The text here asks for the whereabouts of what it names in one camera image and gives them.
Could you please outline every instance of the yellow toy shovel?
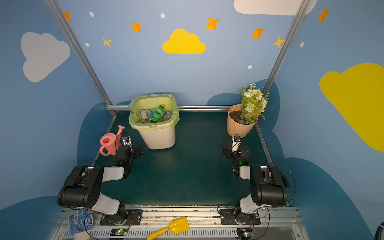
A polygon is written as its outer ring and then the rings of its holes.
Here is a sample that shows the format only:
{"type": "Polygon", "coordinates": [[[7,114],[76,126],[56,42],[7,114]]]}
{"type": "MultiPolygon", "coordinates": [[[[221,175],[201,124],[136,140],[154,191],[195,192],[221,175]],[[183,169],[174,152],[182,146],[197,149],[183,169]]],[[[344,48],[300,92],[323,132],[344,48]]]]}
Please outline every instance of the yellow toy shovel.
{"type": "Polygon", "coordinates": [[[177,219],[172,220],[172,222],[170,222],[169,227],[163,228],[162,230],[159,230],[157,232],[154,232],[154,233],[148,235],[147,240],[152,240],[154,238],[157,238],[158,236],[166,233],[169,230],[172,230],[172,232],[178,234],[181,232],[185,232],[188,229],[189,229],[189,224],[187,221],[187,217],[177,218],[177,219]]]}

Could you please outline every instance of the blue dotted glove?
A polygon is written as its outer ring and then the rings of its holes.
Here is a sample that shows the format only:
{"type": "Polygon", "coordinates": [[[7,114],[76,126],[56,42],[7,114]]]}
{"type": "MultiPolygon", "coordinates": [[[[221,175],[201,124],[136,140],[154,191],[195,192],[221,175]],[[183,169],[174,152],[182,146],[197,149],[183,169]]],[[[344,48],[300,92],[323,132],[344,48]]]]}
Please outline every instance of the blue dotted glove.
{"type": "Polygon", "coordinates": [[[87,231],[89,232],[89,230],[93,226],[93,218],[91,213],[91,211],[79,209],[77,210],[77,219],[73,214],[68,217],[70,232],[71,235],[74,236],[75,240],[87,240],[91,238],[85,231],[85,229],[87,229],[87,231]]]}

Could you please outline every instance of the yellow cloud decal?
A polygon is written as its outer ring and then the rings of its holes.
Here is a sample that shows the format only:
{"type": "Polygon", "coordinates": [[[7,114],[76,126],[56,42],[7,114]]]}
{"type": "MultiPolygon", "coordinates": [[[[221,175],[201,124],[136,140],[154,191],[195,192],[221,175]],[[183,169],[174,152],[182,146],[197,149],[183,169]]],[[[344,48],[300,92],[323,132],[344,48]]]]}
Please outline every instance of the yellow cloud decal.
{"type": "Polygon", "coordinates": [[[163,51],[166,53],[203,53],[207,47],[200,42],[196,34],[189,33],[184,29],[175,30],[169,38],[169,41],[163,43],[163,51]]]}
{"type": "Polygon", "coordinates": [[[384,67],[363,63],[342,74],[329,72],[320,88],[364,142],[384,152],[384,67]],[[367,91],[359,88],[362,83],[367,91]]]}

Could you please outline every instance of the watering can spout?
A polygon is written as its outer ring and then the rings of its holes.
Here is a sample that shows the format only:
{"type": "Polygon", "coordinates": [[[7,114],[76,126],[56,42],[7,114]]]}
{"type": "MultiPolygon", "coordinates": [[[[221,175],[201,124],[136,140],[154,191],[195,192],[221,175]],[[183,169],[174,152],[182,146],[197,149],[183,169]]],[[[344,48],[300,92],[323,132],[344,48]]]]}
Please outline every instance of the watering can spout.
{"type": "Polygon", "coordinates": [[[121,140],[121,133],[122,133],[122,130],[123,130],[124,128],[125,128],[124,126],[119,125],[119,131],[116,133],[117,141],[119,141],[119,142],[120,142],[120,140],[121,140]]]}

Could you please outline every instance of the dark green table surface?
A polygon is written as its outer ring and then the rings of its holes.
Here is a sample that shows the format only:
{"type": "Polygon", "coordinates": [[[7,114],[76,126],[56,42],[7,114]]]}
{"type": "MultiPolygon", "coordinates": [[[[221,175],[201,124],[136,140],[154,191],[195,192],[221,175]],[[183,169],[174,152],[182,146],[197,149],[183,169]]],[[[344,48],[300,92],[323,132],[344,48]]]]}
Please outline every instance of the dark green table surface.
{"type": "MultiPolygon", "coordinates": [[[[127,179],[104,182],[101,192],[125,204],[235,205],[250,194],[250,182],[232,173],[232,160],[222,156],[227,133],[227,113],[180,112],[176,144],[169,149],[150,150],[139,132],[128,123],[129,112],[119,112],[111,132],[123,125],[144,156],[135,159],[127,179]]],[[[267,164],[255,128],[242,139],[249,147],[250,164],[267,164]]],[[[98,166],[116,164],[116,155],[100,155],[98,166]]]]}

